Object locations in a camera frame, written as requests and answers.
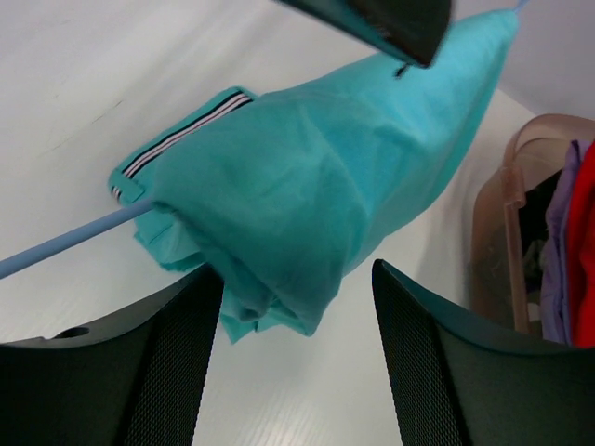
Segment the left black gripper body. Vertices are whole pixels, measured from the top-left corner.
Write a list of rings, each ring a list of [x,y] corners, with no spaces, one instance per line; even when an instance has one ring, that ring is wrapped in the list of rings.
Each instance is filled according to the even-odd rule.
[[[393,57],[427,69],[452,19],[451,0],[282,0]]]

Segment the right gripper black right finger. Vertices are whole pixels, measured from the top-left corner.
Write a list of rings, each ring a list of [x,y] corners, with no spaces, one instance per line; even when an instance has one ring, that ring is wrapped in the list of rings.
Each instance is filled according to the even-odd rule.
[[[405,445],[590,445],[594,352],[504,328],[384,260],[373,297]]]

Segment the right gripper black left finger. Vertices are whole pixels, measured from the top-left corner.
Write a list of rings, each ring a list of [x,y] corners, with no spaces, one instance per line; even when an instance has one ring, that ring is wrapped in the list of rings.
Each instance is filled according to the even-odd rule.
[[[201,267],[52,338],[1,346],[5,445],[189,445],[223,283]]]

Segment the teal trousers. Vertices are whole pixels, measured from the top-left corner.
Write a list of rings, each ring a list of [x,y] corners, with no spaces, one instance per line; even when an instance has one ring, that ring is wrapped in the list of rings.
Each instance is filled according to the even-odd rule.
[[[377,53],[285,90],[234,86],[132,152],[108,187],[151,199],[136,239],[164,269],[210,264],[232,342],[310,336],[342,279],[454,176],[519,28],[499,9],[454,23],[434,64]]]

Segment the pale blue wire hanger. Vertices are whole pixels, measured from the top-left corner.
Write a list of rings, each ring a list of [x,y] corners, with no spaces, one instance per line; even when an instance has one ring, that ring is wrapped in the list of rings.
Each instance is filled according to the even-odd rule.
[[[151,210],[152,200],[145,199],[7,257],[1,261],[1,278],[4,279],[27,269]]]

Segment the lilac trousers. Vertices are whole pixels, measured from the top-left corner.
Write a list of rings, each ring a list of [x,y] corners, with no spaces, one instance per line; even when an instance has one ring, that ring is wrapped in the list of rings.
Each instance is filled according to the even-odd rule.
[[[557,185],[549,201],[545,219],[548,239],[542,251],[543,276],[540,317],[543,337],[572,345],[566,255],[566,230],[577,174],[585,160],[590,141],[573,140],[565,155]]]

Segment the red trousers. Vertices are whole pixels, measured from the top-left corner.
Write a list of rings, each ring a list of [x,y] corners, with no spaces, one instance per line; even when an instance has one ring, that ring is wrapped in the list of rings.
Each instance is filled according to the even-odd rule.
[[[575,179],[567,228],[569,311],[573,344],[594,347],[594,144]]]

